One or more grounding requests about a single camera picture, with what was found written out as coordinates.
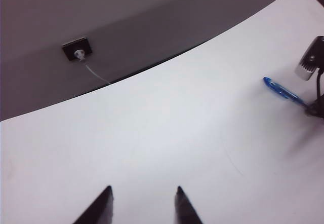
blue pen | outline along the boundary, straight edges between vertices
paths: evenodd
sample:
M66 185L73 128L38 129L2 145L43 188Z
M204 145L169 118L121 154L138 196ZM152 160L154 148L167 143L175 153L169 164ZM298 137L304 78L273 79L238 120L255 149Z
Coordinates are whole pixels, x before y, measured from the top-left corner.
M308 105L306 105L304 103L304 101L298 97L297 95L295 95L294 93L292 93L291 91L287 90L285 87L281 86L278 83L273 82L270 78L268 77L264 77L263 78L264 83L270 87L275 93L279 94L280 96L286 98L286 99L290 99L291 101L305 107L305 108L309 108Z

white cable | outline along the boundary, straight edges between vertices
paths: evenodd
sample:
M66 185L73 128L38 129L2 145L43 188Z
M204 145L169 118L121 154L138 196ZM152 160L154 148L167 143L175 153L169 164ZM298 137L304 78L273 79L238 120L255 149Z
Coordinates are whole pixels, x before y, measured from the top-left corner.
M85 66L95 77L97 77L97 78L101 79L102 81L106 82L108 85L111 85L111 83L109 81L107 81L104 78L100 77L92 69L90 69L90 67L86 63L85 63Z
M85 51L82 49L76 50L74 52L75 57L77 57L80 61L85 60ZM101 79L102 81L106 82L108 85L111 85L111 83L108 80L105 80L101 76L97 75L85 62L84 62L86 68L97 78Z

table surface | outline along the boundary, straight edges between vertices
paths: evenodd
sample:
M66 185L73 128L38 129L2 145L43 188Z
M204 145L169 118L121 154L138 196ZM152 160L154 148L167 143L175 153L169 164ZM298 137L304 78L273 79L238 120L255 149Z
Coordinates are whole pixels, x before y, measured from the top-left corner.
M203 45L92 93L1 122L3 223L73 223L111 185L113 223L173 223L181 185L204 223L322 223L324 124L294 74L316 0L276 0Z

gray wall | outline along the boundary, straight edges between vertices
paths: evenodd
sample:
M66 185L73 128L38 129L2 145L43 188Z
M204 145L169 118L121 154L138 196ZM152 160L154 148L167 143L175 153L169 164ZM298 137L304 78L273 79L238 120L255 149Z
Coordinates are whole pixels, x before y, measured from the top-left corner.
M87 36L94 50L88 64L114 81L222 33L272 1L2 0L1 120L104 84L67 61L64 42Z

wall outlet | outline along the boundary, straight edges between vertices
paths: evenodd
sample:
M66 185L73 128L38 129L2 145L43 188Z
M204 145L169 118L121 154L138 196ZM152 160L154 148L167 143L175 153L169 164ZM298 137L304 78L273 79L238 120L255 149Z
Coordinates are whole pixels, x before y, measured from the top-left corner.
M69 61L77 59L74 52L79 49L84 50L85 56L92 54L92 49L86 37L62 45L62 50Z

